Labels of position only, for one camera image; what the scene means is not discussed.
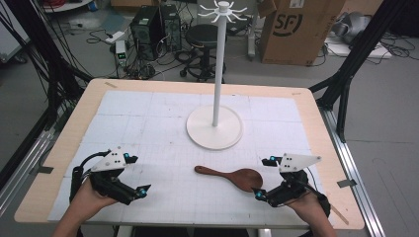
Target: cardboard box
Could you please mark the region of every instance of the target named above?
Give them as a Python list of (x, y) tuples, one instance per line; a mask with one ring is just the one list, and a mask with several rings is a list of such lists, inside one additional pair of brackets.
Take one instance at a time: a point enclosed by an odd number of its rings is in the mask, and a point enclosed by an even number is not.
[(364, 15), (372, 16), (376, 13), (382, 0), (346, 0), (341, 13), (360, 12)]
[(138, 9), (142, 5), (158, 6), (159, 4), (159, 0), (111, 0), (111, 6), (124, 9)]
[(345, 0), (265, 0), (259, 51), (263, 63), (311, 65)]

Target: white pole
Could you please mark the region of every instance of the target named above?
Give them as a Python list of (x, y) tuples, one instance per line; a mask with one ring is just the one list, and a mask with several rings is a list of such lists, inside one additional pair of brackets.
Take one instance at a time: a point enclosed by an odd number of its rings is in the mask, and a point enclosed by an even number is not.
[[(227, 2), (219, 2), (219, 12), (223, 13), (228, 10)], [(225, 31), (227, 18), (219, 16), (218, 19), (218, 36), (216, 41), (216, 65), (215, 65), (215, 89), (213, 97), (213, 118), (212, 126), (218, 126), (219, 97), (221, 93), (222, 69), (224, 65), (224, 48), (225, 48)]]

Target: sf box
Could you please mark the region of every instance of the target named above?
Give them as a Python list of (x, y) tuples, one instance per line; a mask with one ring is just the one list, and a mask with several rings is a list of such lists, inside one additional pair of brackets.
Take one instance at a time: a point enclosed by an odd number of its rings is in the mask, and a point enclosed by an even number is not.
[(311, 65), (345, 0), (264, 0), (259, 44), (262, 63)]

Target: black pole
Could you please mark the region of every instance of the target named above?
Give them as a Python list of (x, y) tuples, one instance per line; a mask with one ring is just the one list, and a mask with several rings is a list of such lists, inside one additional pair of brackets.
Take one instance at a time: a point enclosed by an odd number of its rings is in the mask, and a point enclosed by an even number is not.
[(325, 110), (331, 111), (333, 104), (340, 97), (336, 131), (342, 142), (346, 142), (345, 119), (352, 79), (375, 49), (385, 31), (410, 1), (384, 0), (339, 70), (332, 77), (309, 88), (314, 93), (327, 87), (323, 96), (317, 99), (318, 107)]

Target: white stand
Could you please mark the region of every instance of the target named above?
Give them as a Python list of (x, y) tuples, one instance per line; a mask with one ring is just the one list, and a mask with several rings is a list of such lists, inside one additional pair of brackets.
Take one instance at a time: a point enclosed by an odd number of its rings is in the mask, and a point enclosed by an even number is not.
[(218, 36), (216, 45), (216, 67), (215, 67), (215, 90), (213, 106), (201, 107), (193, 111), (187, 121), (187, 131), (189, 136), (199, 145), (211, 150), (221, 150), (236, 144), (243, 134), (243, 124), (240, 116), (227, 107), (219, 107), (219, 98), (221, 92), (222, 67), (224, 64), (224, 48), (225, 48), (225, 30), (227, 19), (231, 22), (229, 15), (233, 15), (239, 20), (233, 11), (230, 10), (231, 5), (228, 2), (221, 1), (218, 4), (214, 1), (216, 9), (213, 12), (203, 15), (208, 16), (217, 14), (213, 22), (218, 19)]

